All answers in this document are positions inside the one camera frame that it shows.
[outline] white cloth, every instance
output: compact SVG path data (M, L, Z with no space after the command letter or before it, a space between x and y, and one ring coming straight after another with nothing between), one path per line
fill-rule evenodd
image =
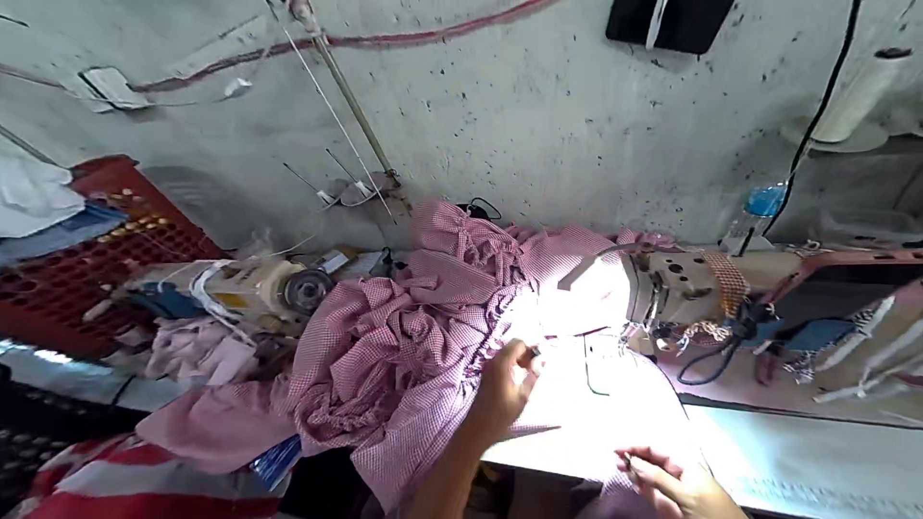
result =
M64 168L0 155L0 237L28 236L83 211L70 181Z

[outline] plastic bottle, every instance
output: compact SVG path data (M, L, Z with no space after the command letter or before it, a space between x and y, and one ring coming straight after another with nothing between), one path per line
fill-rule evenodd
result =
M736 256L749 242L749 238L761 236L779 212L786 189L785 182L751 189L740 214L731 222L721 240L722 250Z

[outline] red basket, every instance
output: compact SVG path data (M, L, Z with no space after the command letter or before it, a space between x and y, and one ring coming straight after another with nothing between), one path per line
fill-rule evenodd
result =
M0 336L71 356L99 358L117 349L114 337L153 315L120 304L91 322L83 314L109 297L137 267L225 258L135 168L125 155L102 157L73 168L71 188L89 199L107 199L129 215L134 231L87 240L14 267L0 269Z

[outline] light blue fabric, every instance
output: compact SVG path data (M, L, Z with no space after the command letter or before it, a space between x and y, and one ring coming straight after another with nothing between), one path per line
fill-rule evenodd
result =
M88 203L83 211L34 235L0 239L0 267L12 265L19 260L43 256L104 235L118 227L126 218L127 215L121 211Z

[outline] pink garment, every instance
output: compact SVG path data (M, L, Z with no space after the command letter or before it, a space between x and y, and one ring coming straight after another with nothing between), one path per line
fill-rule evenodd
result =
M183 382L202 377L217 386L245 380L258 366L255 348L212 317L156 322L160 328L144 369L149 379L169 375Z
M516 330L559 336L624 316L624 293L607 283L620 269L616 254L599 269L594 293L557 290L582 256L612 245L597 233L504 231L436 200L417 206L413 230L419 248L397 280L348 281L330 292L302 335L291 375L271 392L261 382L209 388L154 413L138 434L205 470L228 472L294 424L305 455L355 446L356 469L392 510L441 454L471 405L481 365L511 338L513 321ZM213 412L235 401L233 417ZM247 412L285 419L240 434L234 423Z

